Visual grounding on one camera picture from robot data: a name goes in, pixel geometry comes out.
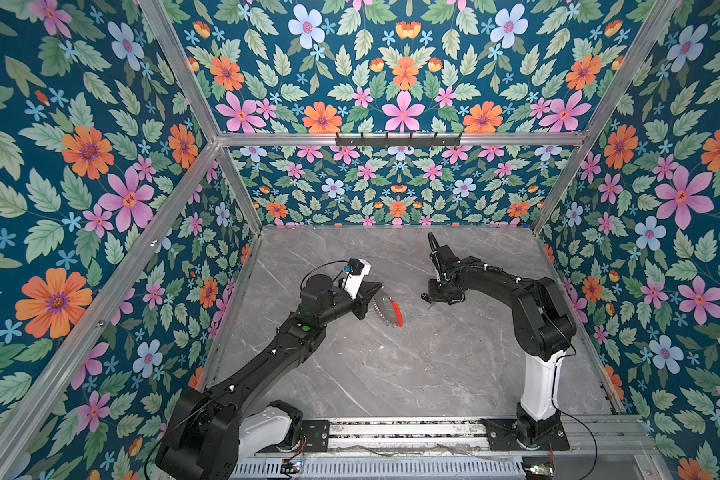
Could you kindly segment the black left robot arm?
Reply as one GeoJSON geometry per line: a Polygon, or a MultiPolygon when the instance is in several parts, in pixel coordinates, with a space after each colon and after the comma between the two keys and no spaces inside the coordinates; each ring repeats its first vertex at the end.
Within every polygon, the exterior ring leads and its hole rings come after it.
{"type": "Polygon", "coordinates": [[[239,461],[263,449],[293,447],[302,412],[284,401],[259,412],[253,406],[317,351],[331,322],[349,314],[364,319],[382,290],[382,283],[364,278],[343,286],[324,274],[309,278],[297,309],[260,353],[227,379],[181,394],[155,448],[155,466],[174,479],[227,479],[239,461]]]}

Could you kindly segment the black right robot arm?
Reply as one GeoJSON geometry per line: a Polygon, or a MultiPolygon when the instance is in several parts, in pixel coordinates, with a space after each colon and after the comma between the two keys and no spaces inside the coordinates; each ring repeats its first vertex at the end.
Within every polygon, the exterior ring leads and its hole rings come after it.
{"type": "Polygon", "coordinates": [[[451,306],[476,291],[510,309],[515,340],[525,354],[515,431],[525,445],[553,432],[562,415],[557,401],[560,371],[574,350],[576,334],[576,322],[556,281],[512,275],[476,257],[459,258],[434,234],[427,239],[436,277],[428,281],[422,299],[451,306]]]}

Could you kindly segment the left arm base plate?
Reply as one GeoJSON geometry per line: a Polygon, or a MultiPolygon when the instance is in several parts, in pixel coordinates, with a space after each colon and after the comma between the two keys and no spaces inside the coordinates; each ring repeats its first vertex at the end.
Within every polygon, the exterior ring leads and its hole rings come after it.
{"type": "Polygon", "coordinates": [[[331,433],[328,420],[303,420],[297,428],[297,452],[325,453],[331,433]]]}

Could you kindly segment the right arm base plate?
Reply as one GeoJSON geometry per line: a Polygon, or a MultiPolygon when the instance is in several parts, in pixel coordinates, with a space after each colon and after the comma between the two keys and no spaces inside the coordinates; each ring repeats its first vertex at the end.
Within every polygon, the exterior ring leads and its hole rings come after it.
{"type": "Polygon", "coordinates": [[[559,417],[543,421],[521,419],[480,419],[492,451],[569,451],[570,443],[559,417]]]}

